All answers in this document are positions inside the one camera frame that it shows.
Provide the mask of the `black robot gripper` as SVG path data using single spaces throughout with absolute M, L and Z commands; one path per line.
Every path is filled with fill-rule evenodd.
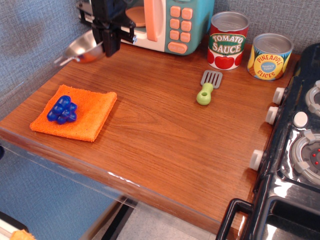
M 80 0 L 76 7 L 80 19 L 92 20 L 92 34 L 96 44 L 103 42 L 105 55 L 111 57 L 120 49 L 121 40 L 136 43 L 136 24 L 127 14 L 128 0 Z

